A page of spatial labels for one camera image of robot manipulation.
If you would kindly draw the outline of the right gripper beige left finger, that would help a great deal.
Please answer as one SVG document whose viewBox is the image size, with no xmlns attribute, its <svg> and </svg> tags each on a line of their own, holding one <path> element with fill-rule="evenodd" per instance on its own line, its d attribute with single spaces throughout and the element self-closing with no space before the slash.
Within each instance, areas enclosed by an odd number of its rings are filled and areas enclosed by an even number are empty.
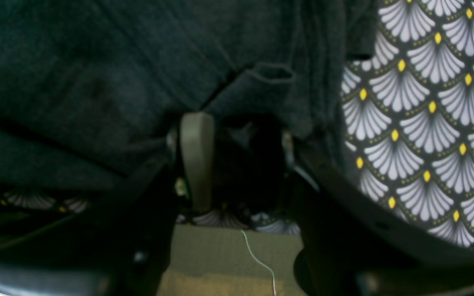
<svg viewBox="0 0 474 296">
<path fill-rule="evenodd" d="M 192 209 L 212 208 L 215 123 L 203 112 L 186 113 L 179 122 L 179 144 Z"/>
</svg>

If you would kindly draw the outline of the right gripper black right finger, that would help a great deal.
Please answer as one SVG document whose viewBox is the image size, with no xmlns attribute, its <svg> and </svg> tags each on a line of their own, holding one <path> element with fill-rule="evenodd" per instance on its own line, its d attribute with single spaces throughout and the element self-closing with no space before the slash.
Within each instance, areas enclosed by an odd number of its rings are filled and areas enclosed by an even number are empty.
<svg viewBox="0 0 474 296">
<path fill-rule="evenodd" d="M 250 149 L 258 171 L 260 192 L 267 208 L 284 211 L 284 181 L 287 171 L 285 133 L 282 124 L 273 117 L 257 118 L 252 122 Z"/>
</svg>

